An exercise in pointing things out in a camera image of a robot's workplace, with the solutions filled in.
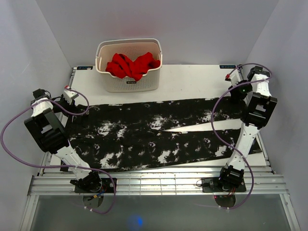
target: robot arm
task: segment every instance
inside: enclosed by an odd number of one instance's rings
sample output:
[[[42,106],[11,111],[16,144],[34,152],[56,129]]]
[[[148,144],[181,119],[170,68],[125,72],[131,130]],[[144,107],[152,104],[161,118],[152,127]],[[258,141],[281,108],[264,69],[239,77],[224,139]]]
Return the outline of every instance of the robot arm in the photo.
[[[236,86],[243,82],[266,79],[270,76],[262,67],[255,66],[250,70],[248,80],[238,82],[235,75],[227,78],[232,86]],[[231,91],[231,100],[236,103],[244,99],[247,94],[253,91],[252,97],[246,106],[242,115],[242,126],[240,137],[236,143],[236,148],[241,151],[244,158],[248,157],[249,151],[254,139],[260,129],[267,125],[270,116],[277,104],[277,99],[273,98],[269,91],[268,81],[257,83],[254,87],[247,84]],[[227,161],[225,167],[220,172],[219,182],[225,189],[238,188],[244,183],[245,161],[243,157],[236,151],[233,151],[232,156]]]
[[[35,104],[44,99],[50,99],[45,90],[38,89],[33,92]],[[74,99],[78,95],[69,90],[64,90],[58,103],[67,110],[74,110]],[[60,112],[60,108],[53,106],[51,102],[41,102],[33,107],[32,116],[25,120],[25,126],[33,136],[34,140],[43,152],[50,152],[59,157],[66,165],[89,167],[72,148],[68,140],[68,134],[55,113]],[[71,183],[82,190],[96,192],[102,187],[101,179],[97,172],[87,169],[70,167],[75,174],[76,180]]]

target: white table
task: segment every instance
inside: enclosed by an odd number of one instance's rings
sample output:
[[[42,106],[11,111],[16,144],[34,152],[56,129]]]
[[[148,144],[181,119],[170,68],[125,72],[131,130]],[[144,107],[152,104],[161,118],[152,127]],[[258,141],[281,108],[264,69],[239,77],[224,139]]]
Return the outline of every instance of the white table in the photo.
[[[221,96],[230,86],[229,82],[224,81],[229,72],[230,69],[220,69],[219,65],[163,65],[158,89],[133,93],[110,93],[104,90],[102,76],[93,67],[92,70],[76,70],[71,79],[71,87],[83,93],[90,105],[215,98]],[[86,105],[86,101],[79,96],[76,104]],[[237,129],[240,128],[241,121],[239,119],[217,121],[214,125],[216,130]],[[210,123],[172,129],[172,131],[205,130],[212,130]],[[258,142],[264,150],[264,145],[259,138]],[[265,157],[267,157],[266,153],[250,154],[247,160],[251,166],[266,166]],[[227,159],[220,159],[179,166],[224,166],[226,162]],[[60,159],[53,156],[50,164],[59,163]]]

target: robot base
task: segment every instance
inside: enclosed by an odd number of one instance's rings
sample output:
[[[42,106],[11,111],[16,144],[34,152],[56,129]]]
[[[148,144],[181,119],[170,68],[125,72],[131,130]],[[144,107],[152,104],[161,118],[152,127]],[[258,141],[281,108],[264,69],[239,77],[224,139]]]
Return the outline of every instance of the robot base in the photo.
[[[110,178],[101,178],[102,183],[103,183],[103,187],[106,188],[105,193],[114,193],[114,186],[110,180]],[[75,186],[75,193],[90,193],[89,191],[85,191],[82,190],[81,188],[79,188],[78,186]]]
[[[205,178],[201,180],[202,184],[202,191],[205,193],[220,193],[220,192],[226,192],[228,193],[231,189],[223,189],[223,186],[219,182],[219,177],[213,177],[213,178]],[[243,193],[247,191],[244,180],[242,181],[242,184],[236,189],[236,192]]]

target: black garment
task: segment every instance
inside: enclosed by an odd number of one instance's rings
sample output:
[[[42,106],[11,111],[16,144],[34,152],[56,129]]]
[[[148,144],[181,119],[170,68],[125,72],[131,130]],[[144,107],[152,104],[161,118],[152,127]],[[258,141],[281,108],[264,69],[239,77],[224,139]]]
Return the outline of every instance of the black garment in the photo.
[[[123,171],[227,158],[232,150],[213,131],[163,131],[210,122],[216,101],[217,98],[95,105],[86,115],[69,119],[66,129],[73,148],[94,168]],[[224,98],[215,112],[215,121],[240,118],[244,106],[244,102],[234,105],[229,97]],[[218,133],[235,145],[240,130]],[[255,142],[251,153],[258,152],[261,149]]]

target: metal frame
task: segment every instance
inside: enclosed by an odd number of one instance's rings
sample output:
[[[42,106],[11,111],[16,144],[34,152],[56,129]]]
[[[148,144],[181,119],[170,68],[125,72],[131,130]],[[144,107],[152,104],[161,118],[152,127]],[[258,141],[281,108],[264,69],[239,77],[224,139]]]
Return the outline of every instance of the metal frame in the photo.
[[[76,68],[73,68],[69,85],[74,79]],[[283,175],[273,173],[268,156],[264,147],[261,135],[258,134],[258,141],[267,161],[265,167],[252,167],[254,172],[255,184],[253,194],[279,194],[282,200],[290,228],[292,231],[300,230],[295,213],[289,198],[288,189],[284,182]],[[49,165],[51,160],[50,153],[45,153],[43,165]],[[117,195],[203,195],[202,189],[196,182],[203,177],[219,176],[221,167],[163,167],[130,172],[112,173],[112,177],[117,178]],[[74,179],[72,172],[59,172],[55,169],[44,171],[41,169],[37,177],[33,177],[28,193],[26,209],[21,231],[29,231],[35,216],[40,195],[81,195],[74,193],[74,186],[69,183]],[[245,169],[244,180],[246,187],[251,187],[251,175]]]

